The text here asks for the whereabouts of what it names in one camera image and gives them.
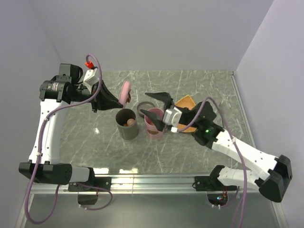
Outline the grey lid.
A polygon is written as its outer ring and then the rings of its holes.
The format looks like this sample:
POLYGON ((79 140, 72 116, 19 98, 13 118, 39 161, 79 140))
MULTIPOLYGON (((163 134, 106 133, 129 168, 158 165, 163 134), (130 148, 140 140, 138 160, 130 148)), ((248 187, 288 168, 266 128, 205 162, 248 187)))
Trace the grey lid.
POLYGON ((140 102, 136 109, 137 109, 137 113, 140 117, 144 118, 144 113, 141 111, 142 109, 145 111, 148 111, 151 108, 154 108, 155 104, 149 101, 144 101, 144 102, 140 102))

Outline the pink lid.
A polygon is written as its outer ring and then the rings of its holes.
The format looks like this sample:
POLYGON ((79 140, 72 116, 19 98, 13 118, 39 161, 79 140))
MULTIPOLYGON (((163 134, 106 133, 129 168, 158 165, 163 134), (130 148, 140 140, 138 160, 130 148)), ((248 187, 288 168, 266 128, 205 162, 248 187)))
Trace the pink lid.
POLYGON ((129 81, 124 81, 120 97, 119 97, 119 103, 125 107, 127 103, 131 101, 131 83, 129 81))

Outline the pink egg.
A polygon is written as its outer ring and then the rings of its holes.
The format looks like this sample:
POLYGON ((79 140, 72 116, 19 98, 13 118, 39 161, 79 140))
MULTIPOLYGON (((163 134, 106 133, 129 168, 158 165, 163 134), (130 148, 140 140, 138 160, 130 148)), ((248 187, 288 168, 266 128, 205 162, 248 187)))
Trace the pink egg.
POLYGON ((132 118, 130 118, 130 119, 127 120, 127 125, 128 125, 128 126, 131 126, 131 125, 134 124, 134 122, 135 122, 135 120, 132 119, 132 118))

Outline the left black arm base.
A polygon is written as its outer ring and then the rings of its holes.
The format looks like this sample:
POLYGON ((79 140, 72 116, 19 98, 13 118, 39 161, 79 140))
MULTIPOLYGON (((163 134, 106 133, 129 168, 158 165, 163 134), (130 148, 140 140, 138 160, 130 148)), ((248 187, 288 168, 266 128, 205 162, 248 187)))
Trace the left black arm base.
POLYGON ((68 192, 76 192, 77 202, 80 208, 90 211, 96 211, 105 209, 113 201, 113 194, 110 191, 112 184, 111 177, 94 177, 92 180, 87 182, 74 182, 68 185, 68 192), (101 207, 93 208, 98 199, 100 198, 100 193, 109 194, 109 201, 101 207))

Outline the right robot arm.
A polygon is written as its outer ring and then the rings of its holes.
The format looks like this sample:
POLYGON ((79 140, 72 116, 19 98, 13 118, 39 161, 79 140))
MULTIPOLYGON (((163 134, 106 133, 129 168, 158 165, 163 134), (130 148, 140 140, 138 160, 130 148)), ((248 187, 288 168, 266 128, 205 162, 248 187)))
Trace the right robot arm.
POLYGON ((220 152, 242 165, 235 170, 218 165, 210 175, 210 185, 215 190, 224 186, 239 186, 244 190, 256 189, 262 196, 273 202, 281 202, 292 180, 291 161, 288 157, 262 152, 232 135, 229 126, 223 120, 223 126, 214 123, 218 110, 216 102, 207 97, 194 108, 182 108, 174 104, 169 93, 146 93, 147 96, 164 103, 163 116, 143 110, 158 131, 167 129, 172 133, 181 133, 190 127, 195 141, 201 146, 220 152))

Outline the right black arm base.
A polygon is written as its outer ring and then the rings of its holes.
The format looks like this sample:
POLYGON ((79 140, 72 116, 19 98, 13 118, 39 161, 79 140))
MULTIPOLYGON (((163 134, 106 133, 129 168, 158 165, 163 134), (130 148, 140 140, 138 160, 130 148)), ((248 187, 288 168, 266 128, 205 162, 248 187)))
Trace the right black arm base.
POLYGON ((239 197, 239 187, 225 186, 218 179, 211 176, 195 176, 192 188, 207 194, 212 207, 226 207, 239 197))

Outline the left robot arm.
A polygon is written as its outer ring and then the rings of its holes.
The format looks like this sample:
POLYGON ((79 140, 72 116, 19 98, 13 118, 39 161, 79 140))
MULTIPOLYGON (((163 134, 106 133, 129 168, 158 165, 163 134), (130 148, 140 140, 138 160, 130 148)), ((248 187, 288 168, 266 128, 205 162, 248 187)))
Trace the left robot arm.
POLYGON ((72 64, 60 64, 58 75, 40 86, 40 120, 33 150, 27 162, 19 164, 19 172, 34 183, 66 185, 79 182, 85 191, 96 186, 90 167, 77 167, 60 162, 60 138, 63 122, 70 107, 90 103, 93 112, 125 108, 131 84, 123 83, 116 98, 99 79, 98 68, 88 62, 86 73, 72 64))

